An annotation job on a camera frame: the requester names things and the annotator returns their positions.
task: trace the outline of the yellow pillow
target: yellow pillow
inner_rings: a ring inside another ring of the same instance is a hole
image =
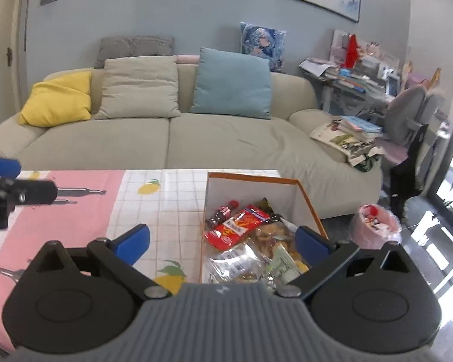
[[[19,124],[43,128],[91,119],[91,72],[78,72],[34,84]]]

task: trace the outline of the pink trash can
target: pink trash can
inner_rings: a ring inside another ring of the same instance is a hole
[[[377,219],[387,227],[377,229],[369,219]],[[387,241],[401,243],[401,224],[394,214],[376,204],[364,205],[355,213],[349,226],[351,239],[362,249],[380,249]]]

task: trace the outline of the office chair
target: office chair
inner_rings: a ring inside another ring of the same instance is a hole
[[[392,100],[385,112],[384,138],[379,140],[386,152],[382,169],[389,175],[384,190],[389,191],[391,211],[400,220],[406,201],[423,191],[442,123],[433,117],[443,101],[439,92],[415,86]]]

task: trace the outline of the red snack package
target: red snack package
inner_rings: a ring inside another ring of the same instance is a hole
[[[224,251],[238,244],[245,234],[269,218],[267,213],[249,205],[223,224],[205,233],[205,238],[215,248]]]

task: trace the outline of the sofa backrest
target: sofa backrest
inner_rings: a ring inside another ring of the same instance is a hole
[[[193,103],[194,86],[198,65],[177,64],[178,67],[178,104],[180,111],[189,112]],[[103,69],[83,68],[52,73],[44,80],[51,80],[60,76],[91,71],[91,113],[97,113],[102,100]],[[272,73],[272,117],[288,119],[293,113],[300,110],[317,108],[317,101],[312,85],[307,79],[298,76]]]

